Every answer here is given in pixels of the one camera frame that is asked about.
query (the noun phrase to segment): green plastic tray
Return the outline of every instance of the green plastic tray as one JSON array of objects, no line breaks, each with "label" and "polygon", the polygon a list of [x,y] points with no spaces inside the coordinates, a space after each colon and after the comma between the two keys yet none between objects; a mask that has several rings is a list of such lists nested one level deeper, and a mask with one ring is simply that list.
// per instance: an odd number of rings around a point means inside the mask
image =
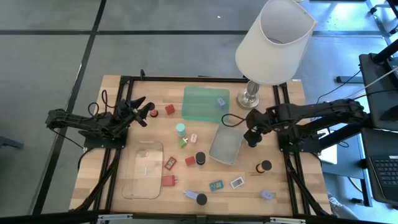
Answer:
[{"label": "green plastic tray", "polygon": [[[223,109],[218,105],[218,98],[225,101]],[[186,86],[181,115],[192,121],[221,122],[221,117],[229,113],[229,90]]]}]

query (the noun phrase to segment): green block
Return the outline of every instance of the green block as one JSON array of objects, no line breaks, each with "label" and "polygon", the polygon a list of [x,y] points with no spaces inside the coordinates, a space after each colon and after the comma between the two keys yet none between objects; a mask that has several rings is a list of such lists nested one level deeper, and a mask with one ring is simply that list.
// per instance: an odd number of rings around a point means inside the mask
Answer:
[{"label": "green block", "polygon": [[187,145],[187,141],[185,141],[184,139],[180,139],[178,145],[180,145],[180,147],[183,148]]}]

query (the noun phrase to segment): gray floor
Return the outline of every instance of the gray floor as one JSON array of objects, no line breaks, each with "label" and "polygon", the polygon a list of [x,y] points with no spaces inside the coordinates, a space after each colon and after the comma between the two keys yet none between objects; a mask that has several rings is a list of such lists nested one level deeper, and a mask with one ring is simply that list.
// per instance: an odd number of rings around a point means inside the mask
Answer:
[{"label": "gray floor", "polygon": [[[108,1],[100,30],[247,30],[265,0],[113,0]],[[88,29],[99,0],[0,1],[0,29]],[[300,3],[318,21],[316,30],[378,30],[365,2]],[[388,9],[379,17],[395,26]],[[102,35],[97,36],[81,84],[74,113],[87,114],[103,75],[241,77],[234,62],[240,35]],[[54,133],[45,128],[47,111],[64,108],[88,36],[0,35],[0,136],[25,144],[23,150],[0,150],[0,217],[24,215],[42,175]],[[307,103],[337,87],[338,75],[353,75],[359,54],[386,46],[381,36],[313,37],[295,78],[303,81]],[[346,85],[322,100],[344,97],[361,85]],[[83,142],[75,130],[67,136]],[[44,212],[68,209],[81,151],[65,141]],[[363,220],[398,223],[398,211],[382,203],[373,208],[348,200],[360,197],[345,177],[325,175],[327,189]]]}]

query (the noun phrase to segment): black bottle cap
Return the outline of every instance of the black bottle cap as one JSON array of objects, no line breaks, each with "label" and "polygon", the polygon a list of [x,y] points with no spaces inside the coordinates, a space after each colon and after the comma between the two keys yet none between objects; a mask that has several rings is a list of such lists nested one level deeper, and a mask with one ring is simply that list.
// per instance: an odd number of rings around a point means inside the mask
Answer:
[{"label": "black bottle cap", "polygon": [[270,169],[272,168],[272,164],[271,164],[271,162],[269,162],[269,161],[263,161],[263,162],[261,163],[261,167],[262,167],[264,170],[270,170]]},{"label": "black bottle cap", "polygon": [[207,196],[205,194],[198,194],[197,202],[199,205],[206,205],[207,203]]},{"label": "black bottle cap", "polygon": [[203,152],[198,152],[195,157],[199,165],[203,165],[206,162],[206,155]]}]

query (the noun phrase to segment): green small box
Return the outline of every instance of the green small box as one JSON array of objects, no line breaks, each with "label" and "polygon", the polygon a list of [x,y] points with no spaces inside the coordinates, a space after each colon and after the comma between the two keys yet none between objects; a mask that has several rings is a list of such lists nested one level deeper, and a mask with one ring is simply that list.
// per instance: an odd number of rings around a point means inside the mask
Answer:
[{"label": "green small box", "polygon": [[187,140],[188,139],[184,139],[184,138],[180,139],[178,141],[178,145],[180,145],[181,148],[185,147],[187,145]]}]

